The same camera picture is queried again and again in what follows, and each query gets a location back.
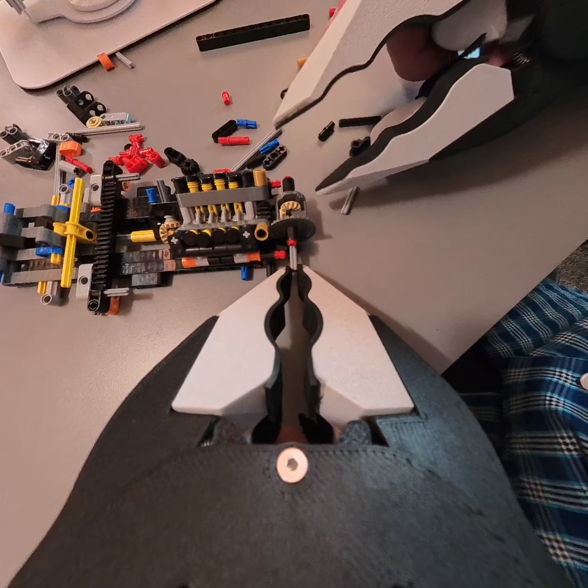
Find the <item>pile of mixed lego pieces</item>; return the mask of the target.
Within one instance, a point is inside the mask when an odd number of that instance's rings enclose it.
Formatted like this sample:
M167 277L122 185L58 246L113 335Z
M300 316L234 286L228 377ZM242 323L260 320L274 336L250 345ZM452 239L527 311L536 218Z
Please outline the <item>pile of mixed lego pieces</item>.
M78 161L92 136L142 130L126 112L108 113L107 107L97 101L89 91L66 85L56 95L84 128L73 132L48 134L45 139L34 138L18 125L1 130L1 159L23 168L46 171L55 165L57 175L70 173L76 176L91 174L92 168Z

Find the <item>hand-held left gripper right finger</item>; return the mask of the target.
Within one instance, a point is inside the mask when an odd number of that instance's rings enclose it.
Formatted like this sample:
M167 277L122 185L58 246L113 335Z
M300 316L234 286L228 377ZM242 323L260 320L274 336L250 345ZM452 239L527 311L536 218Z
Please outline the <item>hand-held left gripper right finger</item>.
M414 403L368 313L310 268L308 299L322 327L312 344L319 382L319 413L325 420L406 415Z

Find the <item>blue plaid shirt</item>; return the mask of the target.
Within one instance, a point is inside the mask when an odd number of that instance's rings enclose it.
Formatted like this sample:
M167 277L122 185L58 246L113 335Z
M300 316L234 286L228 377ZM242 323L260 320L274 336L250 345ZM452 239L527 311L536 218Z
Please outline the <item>blue plaid shirt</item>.
M550 556L587 587L587 293L545 279L463 359L453 386Z

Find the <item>person's right hand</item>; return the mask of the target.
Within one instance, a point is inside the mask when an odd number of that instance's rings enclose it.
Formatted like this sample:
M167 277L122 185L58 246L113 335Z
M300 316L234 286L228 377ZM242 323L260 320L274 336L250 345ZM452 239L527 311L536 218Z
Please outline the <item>person's right hand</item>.
M397 29L387 40L386 49L396 74L409 82L428 79L459 56L436 44L431 25Z

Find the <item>long black lego beam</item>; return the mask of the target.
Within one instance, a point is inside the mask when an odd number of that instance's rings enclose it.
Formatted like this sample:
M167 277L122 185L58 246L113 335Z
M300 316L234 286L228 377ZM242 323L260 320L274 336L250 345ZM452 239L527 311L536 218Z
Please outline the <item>long black lego beam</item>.
M199 35L196 37L196 43L201 52L207 52L306 32L310 30L310 27L310 15L303 13L292 17Z

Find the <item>white book stand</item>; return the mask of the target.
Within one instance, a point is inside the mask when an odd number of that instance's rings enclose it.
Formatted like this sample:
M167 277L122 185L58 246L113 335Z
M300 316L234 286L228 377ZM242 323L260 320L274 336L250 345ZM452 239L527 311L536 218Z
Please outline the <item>white book stand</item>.
M53 85L213 1L1 1L1 56L22 89Z

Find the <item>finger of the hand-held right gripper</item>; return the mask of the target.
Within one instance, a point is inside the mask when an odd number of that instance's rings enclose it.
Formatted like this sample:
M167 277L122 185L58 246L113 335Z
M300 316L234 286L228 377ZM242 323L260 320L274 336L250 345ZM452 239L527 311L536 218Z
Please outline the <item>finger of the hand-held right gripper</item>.
M488 63L455 63L429 95L387 114L371 132L370 145L320 182L329 195L366 187L427 163L514 99L511 71Z
M322 100L342 76L368 67L390 40L407 56L420 36L434 48L459 52L507 28L506 1L345 1L290 84L273 124L280 128Z

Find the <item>pile of red lego connectors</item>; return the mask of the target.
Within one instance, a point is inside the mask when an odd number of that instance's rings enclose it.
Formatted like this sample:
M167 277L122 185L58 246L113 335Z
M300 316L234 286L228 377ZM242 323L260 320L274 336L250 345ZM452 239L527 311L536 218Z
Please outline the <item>pile of red lego connectors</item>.
M129 173L142 174L150 165L161 169L166 166L164 158L158 151L149 146L144 146L143 134L132 134L128 136L129 143L124 151L116 156L110 156L109 161L115 165L125 168Z

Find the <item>lego car chassis assembly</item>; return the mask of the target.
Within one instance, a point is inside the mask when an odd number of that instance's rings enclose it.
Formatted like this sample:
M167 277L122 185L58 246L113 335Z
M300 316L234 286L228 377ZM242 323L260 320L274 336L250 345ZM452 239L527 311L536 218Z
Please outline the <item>lego car chassis assembly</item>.
M36 288L42 305L70 296L94 315L116 315L123 297L168 285L174 275L235 270L249 281L285 258L270 234L276 192L264 169L185 174L171 184L130 184L113 161L85 182L56 171L48 204L1 206L1 285Z

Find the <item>lego gear axle subassembly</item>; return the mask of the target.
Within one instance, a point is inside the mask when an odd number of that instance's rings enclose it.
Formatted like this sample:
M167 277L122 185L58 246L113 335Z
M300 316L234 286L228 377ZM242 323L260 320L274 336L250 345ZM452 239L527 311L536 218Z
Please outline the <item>lego gear axle subassembly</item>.
M275 212L276 218L269 226L270 239L288 246L289 265L296 272L298 244L313 237L316 225L308 216L306 197L286 179L282 182L282 193L276 199Z

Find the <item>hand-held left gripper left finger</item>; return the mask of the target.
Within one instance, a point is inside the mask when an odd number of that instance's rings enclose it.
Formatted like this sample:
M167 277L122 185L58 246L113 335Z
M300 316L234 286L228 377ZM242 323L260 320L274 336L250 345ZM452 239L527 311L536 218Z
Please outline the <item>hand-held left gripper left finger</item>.
M288 270L280 268L221 312L172 402L179 413L263 419L280 361Z

